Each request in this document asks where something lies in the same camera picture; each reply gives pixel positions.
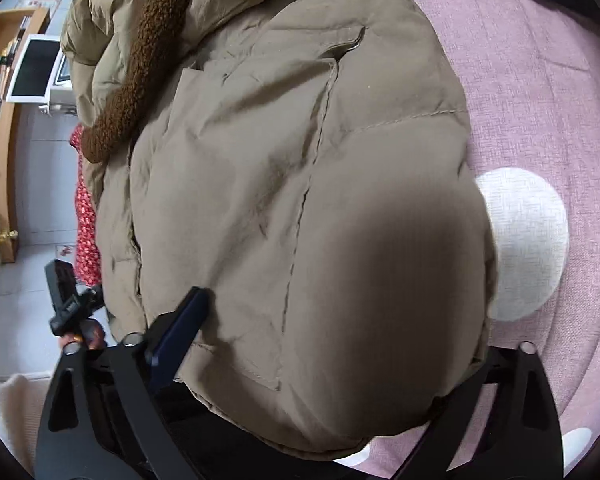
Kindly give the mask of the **person's left hand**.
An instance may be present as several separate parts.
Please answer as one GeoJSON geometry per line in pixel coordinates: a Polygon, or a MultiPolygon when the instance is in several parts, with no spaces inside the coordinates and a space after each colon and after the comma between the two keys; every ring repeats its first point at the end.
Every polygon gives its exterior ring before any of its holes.
{"type": "Polygon", "coordinates": [[[71,344],[72,342],[83,344],[90,350],[100,350],[107,347],[102,324],[94,318],[84,320],[76,333],[66,333],[64,336],[61,336],[58,340],[59,348],[63,349],[67,344],[71,344]]]}

